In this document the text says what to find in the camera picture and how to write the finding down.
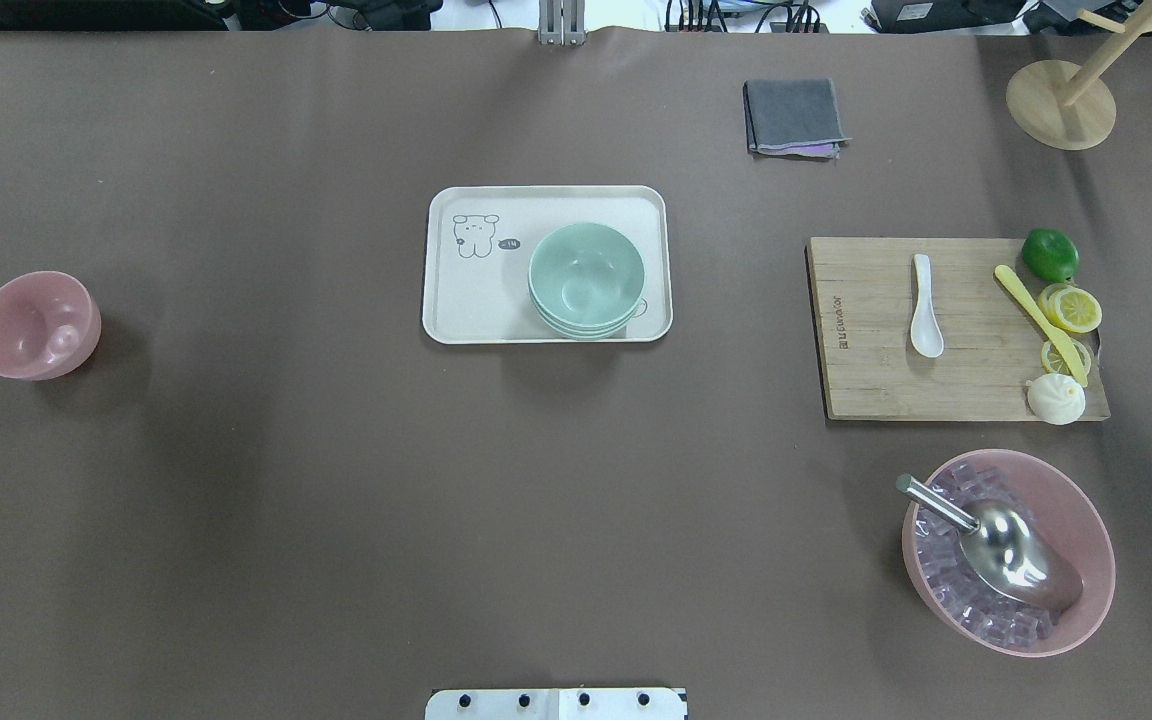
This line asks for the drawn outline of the green bowl stack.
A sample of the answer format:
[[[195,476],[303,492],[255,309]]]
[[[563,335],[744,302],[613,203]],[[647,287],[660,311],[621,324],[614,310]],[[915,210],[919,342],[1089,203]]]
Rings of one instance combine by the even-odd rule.
[[[526,290],[544,323],[577,340],[608,338],[626,327],[645,283],[641,251],[626,234],[602,223],[550,232],[526,268]]]

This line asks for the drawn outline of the lemon slice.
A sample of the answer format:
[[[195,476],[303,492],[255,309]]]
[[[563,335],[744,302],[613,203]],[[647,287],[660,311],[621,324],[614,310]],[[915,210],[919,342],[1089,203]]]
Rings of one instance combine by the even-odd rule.
[[[1075,285],[1048,285],[1039,291],[1037,302],[1049,323],[1071,334],[1091,333],[1102,323],[1100,301]]]
[[[1079,363],[1082,363],[1085,374],[1091,377],[1092,369],[1094,366],[1094,357],[1091,353],[1091,348],[1089,348],[1087,344],[1079,342],[1079,340],[1073,340],[1071,342],[1076,354],[1079,356]],[[1043,342],[1039,359],[1041,359],[1043,369],[1046,369],[1047,373],[1061,373],[1074,377],[1071,367],[1064,361],[1064,356],[1060,354],[1056,346],[1053,344],[1052,341],[1047,340]]]

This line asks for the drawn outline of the white mounting plate with screws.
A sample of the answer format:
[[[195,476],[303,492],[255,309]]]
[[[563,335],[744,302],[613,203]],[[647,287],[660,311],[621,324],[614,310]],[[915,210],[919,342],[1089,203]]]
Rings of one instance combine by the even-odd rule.
[[[570,687],[444,689],[425,719],[687,719],[684,689]]]

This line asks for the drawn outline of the metal ice scoop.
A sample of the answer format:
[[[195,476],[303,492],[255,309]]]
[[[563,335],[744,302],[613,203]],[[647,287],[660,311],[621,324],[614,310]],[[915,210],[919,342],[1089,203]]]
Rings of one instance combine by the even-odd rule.
[[[958,507],[910,473],[900,475],[896,487],[956,528],[967,561],[998,593],[1051,612],[1082,597],[1082,574],[1010,503],[983,498]]]

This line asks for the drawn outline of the white ceramic spoon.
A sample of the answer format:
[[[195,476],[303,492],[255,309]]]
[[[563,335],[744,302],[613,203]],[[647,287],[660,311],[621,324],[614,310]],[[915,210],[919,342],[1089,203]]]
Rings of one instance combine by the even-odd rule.
[[[945,353],[945,338],[934,314],[934,286],[931,258],[916,252],[911,256],[915,279],[914,314],[910,323],[910,341],[914,350],[923,357],[940,357]]]

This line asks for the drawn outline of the yellow plastic knife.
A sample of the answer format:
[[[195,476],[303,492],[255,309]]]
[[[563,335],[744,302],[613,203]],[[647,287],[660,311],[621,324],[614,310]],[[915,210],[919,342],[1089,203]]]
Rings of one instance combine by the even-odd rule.
[[[1038,325],[1039,329],[1046,334],[1047,340],[1053,347],[1056,348],[1075,381],[1079,382],[1079,386],[1084,388],[1087,387],[1087,364],[1083,363],[1082,356],[1079,356],[1078,350],[1076,350],[1076,346],[1074,344],[1073,338],[1069,336],[1069,333],[1056,327],[1055,324],[1051,323],[1046,314],[1043,314],[1041,306],[1039,306],[1034,297],[1030,295],[1028,288],[1021,283],[1018,274],[1016,274],[1015,270],[1011,270],[1011,266],[1005,264],[996,265],[995,270],[993,270],[993,274],[995,274],[996,282],[1005,287],[1005,290],[1009,293],[1011,300],[1015,300],[1016,304],[1018,304],[1021,309],[1030,316],[1030,319]]]

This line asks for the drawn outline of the large pink bowl with ice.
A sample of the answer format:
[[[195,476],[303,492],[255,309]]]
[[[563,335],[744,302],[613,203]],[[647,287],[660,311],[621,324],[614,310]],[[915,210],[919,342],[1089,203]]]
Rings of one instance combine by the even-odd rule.
[[[1117,564],[1111,537],[1087,495],[1058,468],[1020,450],[983,448],[947,460],[929,487],[957,506],[1001,498],[1083,579],[1079,600],[1061,612],[1009,600],[967,564],[956,530],[910,503],[902,524],[902,560],[915,592],[954,632],[1006,655],[1044,659],[1087,642],[1111,611]]]

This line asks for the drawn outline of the bamboo cutting board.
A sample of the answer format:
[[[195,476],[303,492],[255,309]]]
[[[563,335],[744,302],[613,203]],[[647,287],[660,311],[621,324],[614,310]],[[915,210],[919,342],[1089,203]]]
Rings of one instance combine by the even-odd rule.
[[[918,253],[931,262],[938,357],[910,341]],[[1033,419],[1026,382],[1043,374],[1044,334],[995,276],[1010,266],[1043,290],[1020,240],[814,237],[806,260],[829,418]]]

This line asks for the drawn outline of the cream tray with dog print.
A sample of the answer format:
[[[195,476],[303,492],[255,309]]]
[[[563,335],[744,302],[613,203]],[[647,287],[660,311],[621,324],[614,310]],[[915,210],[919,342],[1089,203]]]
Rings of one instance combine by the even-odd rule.
[[[646,264],[644,300],[608,343],[646,343],[673,323],[667,210],[643,184],[454,185],[429,205],[422,327],[444,344],[564,343],[530,300],[536,243],[568,223],[608,225]]]

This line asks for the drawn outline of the small pink bowl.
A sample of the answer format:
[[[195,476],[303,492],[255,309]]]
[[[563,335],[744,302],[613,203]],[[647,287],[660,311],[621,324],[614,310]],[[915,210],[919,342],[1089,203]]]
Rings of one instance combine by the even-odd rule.
[[[50,381],[90,359],[103,332],[91,291],[65,272],[31,272],[0,287],[0,377]]]

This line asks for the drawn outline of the lower lemon slice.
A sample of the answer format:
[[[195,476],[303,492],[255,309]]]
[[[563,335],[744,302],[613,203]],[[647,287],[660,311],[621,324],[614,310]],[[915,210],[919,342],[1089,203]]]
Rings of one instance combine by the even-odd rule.
[[[1092,369],[1094,366],[1094,357],[1091,353],[1091,348],[1089,348],[1087,344],[1079,342],[1079,340],[1073,340],[1071,342],[1076,354],[1079,356],[1079,363],[1082,363],[1085,374],[1091,377]],[[1060,354],[1056,346],[1053,344],[1052,341],[1047,340],[1043,342],[1039,359],[1041,359],[1043,369],[1046,369],[1047,373],[1061,373],[1074,377],[1071,367],[1064,361],[1064,356]]]

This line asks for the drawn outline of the folded grey cloth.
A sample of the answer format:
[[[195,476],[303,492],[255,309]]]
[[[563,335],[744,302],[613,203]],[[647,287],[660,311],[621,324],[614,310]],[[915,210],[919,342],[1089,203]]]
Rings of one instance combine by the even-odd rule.
[[[753,154],[832,159],[850,141],[832,79],[749,79],[742,99]]]

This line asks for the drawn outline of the green lime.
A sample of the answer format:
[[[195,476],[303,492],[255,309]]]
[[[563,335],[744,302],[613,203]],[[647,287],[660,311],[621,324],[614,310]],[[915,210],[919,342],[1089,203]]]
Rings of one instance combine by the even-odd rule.
[[[1051,283],[1070,282],[1079,272],[1078,247],[1062,232],[1052,228],[1034,228],[1028,232],[1021,260],[1029,270]]]

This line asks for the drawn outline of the upper lemon slice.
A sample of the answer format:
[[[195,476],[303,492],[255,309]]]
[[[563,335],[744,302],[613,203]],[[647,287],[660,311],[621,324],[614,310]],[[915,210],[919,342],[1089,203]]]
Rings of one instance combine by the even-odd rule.
[[[1039,291],[1037,302],[1049,323],[1071,334],[1091,333],[1102,323],[1100,301],[1075,285],[1048,285]]]

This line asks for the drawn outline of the wooden mug tree stand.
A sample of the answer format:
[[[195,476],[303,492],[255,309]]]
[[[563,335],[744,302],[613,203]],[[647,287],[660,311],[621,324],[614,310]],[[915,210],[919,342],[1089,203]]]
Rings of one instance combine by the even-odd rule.
[[[1034,61],[1011,74],[1006,105],[1011,119],[1036,141],[1064,151],[1092,149],[1106,141],[1116,122],[1116,103],[1102,73],[1142,35],[1152,32],[1152,1],[1126,22],[1079,10],[1078,18],[1108,31],[1100,50],[1084,61]]]

